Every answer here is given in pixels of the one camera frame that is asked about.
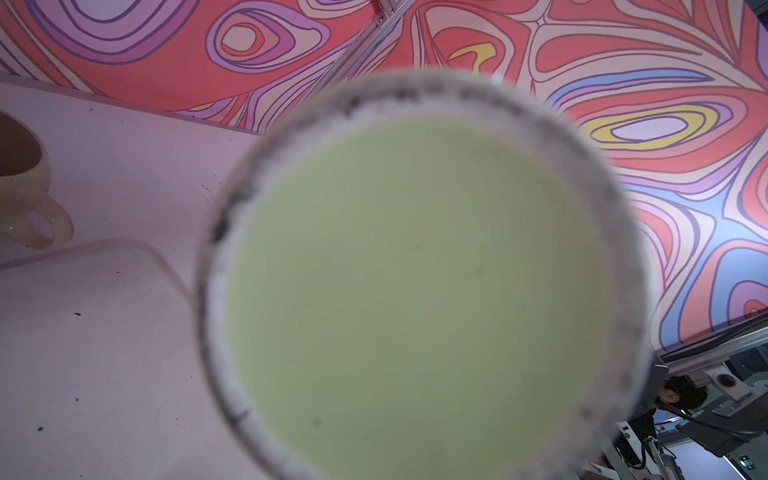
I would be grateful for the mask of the light green mug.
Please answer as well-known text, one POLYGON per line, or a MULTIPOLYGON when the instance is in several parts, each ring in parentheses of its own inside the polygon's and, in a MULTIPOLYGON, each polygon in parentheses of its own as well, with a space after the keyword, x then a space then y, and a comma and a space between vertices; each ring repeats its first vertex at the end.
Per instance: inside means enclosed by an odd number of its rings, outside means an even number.
POLYGON ((220 191, 195 298, 210 391, 269 479, 560 479, 611 445, 652 358, 604 155, 457 71, 279 121, 220 191))

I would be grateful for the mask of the cream speckled round mug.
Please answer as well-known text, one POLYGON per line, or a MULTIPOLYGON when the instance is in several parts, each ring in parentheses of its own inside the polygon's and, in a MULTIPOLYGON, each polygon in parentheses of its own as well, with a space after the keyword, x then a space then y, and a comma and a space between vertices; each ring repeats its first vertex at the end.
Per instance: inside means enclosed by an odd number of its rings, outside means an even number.
POLYGON ((42 141, 1 114, 1 235, 33 250, 58 249, 73 237, 69 213, 49 195, 52 171, 42 141))

